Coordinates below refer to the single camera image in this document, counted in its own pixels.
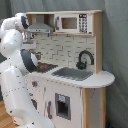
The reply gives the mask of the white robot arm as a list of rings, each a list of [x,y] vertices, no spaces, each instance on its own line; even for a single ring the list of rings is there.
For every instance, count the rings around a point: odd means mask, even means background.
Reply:
[[[22,48],[22,33],[29,28],[25,13],[4,19],[0,25],[0,86],[7,113],[24,122],[17,128],[55,128],[53,122],[37,112],[27,91],[24,76],[38,65],[36,56]]]

